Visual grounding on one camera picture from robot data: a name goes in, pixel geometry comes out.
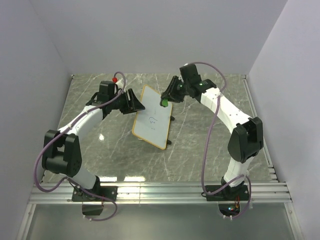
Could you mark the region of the green whiteboard eraser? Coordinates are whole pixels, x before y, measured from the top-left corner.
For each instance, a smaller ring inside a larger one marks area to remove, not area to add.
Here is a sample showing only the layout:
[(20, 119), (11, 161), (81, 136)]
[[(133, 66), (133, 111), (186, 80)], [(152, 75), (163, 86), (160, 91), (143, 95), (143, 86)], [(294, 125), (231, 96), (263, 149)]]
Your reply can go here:
[(161, 101), (160, 101), (160, 105), (164, 108), (168, 107), (169, 106), (169, 103), (168, 103), (168, 100), (163, 98)]

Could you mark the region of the white board with orange frame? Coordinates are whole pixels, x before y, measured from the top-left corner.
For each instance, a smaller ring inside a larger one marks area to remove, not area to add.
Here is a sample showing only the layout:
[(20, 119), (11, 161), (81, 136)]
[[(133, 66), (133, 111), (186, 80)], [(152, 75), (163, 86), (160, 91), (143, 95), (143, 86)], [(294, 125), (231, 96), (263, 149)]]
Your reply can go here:
[(140, 102), (145, 109), (136, 113), (132, 134), (165, 150), (169, 144), (173, 104), (169, 102), (166, 107), (161, 106), (161, 94), (147, 84), (143, 86)]

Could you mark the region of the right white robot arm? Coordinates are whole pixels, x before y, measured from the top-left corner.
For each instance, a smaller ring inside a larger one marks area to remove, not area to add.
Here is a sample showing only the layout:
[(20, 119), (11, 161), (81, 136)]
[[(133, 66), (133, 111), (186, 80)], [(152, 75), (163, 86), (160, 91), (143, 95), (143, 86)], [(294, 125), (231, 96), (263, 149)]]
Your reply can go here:
[(259, 117), (250, 117), (230, 102), (211, 80), (201, 80), (197, 75), (182, 81), (174, 76), (167, 89), (161, 93), (160, 105), (167, 107), (170, 102), (181, 103), (185, 96), (196, 99), (210, 109), (214, 119), (220, 119), (230, 132), (227, 150), (230, 161), (221, 179), (221, 187), (209, 192), (202, 186), (203, 193), (213, 196), (221, 193), (226, 200), (238, 195), (238, 186), (247, 179), (247, 170), (255, 156), (264, 147), (263, 122)]

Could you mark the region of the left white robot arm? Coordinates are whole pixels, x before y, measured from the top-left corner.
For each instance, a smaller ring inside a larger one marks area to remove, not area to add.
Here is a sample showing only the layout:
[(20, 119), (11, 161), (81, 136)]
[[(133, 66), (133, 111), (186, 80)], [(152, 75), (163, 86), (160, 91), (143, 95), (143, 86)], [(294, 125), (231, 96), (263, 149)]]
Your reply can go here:
[(144, 111), (145, 106), (137, 99), (133, 90), (99, 90), (86, 103), (82, 112), (59, 130), (49, 130), (44, 136), (40, 152), (42, 167), (54, 174), (63, 175), (80, 186), (89, 201), (101, 196), (100, 179), (83, 166), (81, 140), (92, 128), (102, 122), (113, 110), (122, 114)]

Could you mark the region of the right side aluminium rail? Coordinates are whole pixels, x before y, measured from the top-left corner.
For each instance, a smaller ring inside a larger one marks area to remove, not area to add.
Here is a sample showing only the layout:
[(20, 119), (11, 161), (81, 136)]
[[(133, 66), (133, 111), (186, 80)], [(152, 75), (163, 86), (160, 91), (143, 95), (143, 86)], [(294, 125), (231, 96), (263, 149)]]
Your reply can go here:
[(258, 116), (257, 110), (255, 108), (255, 104), (253, 101), (253, 97), (249, 88), (248, 80), (247, 80), (247, 75), (242, 75), (241, 79), (243, 81), (244, 89), (248, 98), (249, 106), (250, 106), (250, 111), (251, 111), (251, 118), (253, 119), (253, 122), (257, 126), (257, 140), (262, 144), (262, 148), (259, 150), (258, 154), (254, 157), (254, 160), (252, 161), (254, 164), (254, 168), (249, 168), (249, 173), (251, 174), (254, 169), (257, 169), (256, 163), (261, 159), (262, 160), (262, 166), (264, 167), (264, 173), (267, 174), (267, 179), (261, 180), (261, 182), (271, 182), (271, 183), (278, 183), (279, 179), (276, 174), (275, 167), (272, 163), (270, 153), (265, 141), (265, 136), (264, 136), (264, 130), (263, 130), (263, 121), (262, 119)]

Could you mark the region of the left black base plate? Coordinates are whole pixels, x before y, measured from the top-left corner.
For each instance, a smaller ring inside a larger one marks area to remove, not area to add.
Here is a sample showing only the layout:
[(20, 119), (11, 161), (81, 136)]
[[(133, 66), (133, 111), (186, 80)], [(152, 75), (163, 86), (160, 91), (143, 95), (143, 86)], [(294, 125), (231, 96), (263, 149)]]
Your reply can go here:
[(116, 201), (118, 194), (117, 186), (100, 186), (97, 189), (85, 189), (75, 187), (72, 193), (72, 202), (99, 202), (105, 198)]

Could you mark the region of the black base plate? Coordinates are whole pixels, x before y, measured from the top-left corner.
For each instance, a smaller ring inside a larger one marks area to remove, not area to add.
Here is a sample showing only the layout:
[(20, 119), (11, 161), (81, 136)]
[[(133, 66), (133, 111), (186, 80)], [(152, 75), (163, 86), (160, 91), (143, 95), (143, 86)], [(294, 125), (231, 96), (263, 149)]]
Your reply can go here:
[(236, 187), (230, 187), (229, 185), (226, 186), (221, 191), (210, 194), (215, 191), (217, 191), (221, 185), (206, 185), (205, 190), (208, 192), (208, 194), (205, 194), (204, 192), (201, 193), (201, 196), (206, 198), (208, 202), (221, 202), (221, 201), (229, 201), (229, 202), (235, 202), (235, 201), (248, 201), (250, 198), (250, 190), (247, 185), (245, 185), (243, 182), (236, 186)]
[(116, 201), (118, 194), (117, 186), (100, 186), (97, 189), (85, 189), (75, 187), (72, 193), (72, 202), (99, 202), (105, 198)]

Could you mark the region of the aluminium mounting rail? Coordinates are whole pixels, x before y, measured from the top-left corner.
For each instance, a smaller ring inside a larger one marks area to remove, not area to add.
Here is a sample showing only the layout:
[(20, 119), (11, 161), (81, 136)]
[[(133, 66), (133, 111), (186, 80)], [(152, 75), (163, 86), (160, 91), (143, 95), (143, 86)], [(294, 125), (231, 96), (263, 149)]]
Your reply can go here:
[[(201, 196), (198, 182), (103, 182), (102, 186), (117, 186), (116, 203), (121, 204), (207, 204)], [(29, 204), (73, 204), (73, 188), (64, 182), (56, 190), (45, 193), (33, 187)], [(291, 203), (285, 183), (252, 183), (253, 203)]]

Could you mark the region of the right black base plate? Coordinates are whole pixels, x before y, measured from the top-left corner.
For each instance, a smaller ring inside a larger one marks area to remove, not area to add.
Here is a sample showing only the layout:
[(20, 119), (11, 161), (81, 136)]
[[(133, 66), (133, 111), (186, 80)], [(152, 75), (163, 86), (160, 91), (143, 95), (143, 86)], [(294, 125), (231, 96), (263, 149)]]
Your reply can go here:
[(221, 202), (221, 201), (229, 201), (229, 202), (235, 202), (235, 201), (248, 201), (250, 198), (250, 190), (247, 185), (245, 185), (243, 182), (236, 186), (236, 187), (230, 187), (229, 185), (226, 186), (221, 191), (210, 194), (215, 191), (217, 191), (221, 185), (206, 185), (205, 190), (208, 192), (208, 194), (205, 194), (204, 192), (201, 193), (201, 196), (206, 198), (208, 202)]

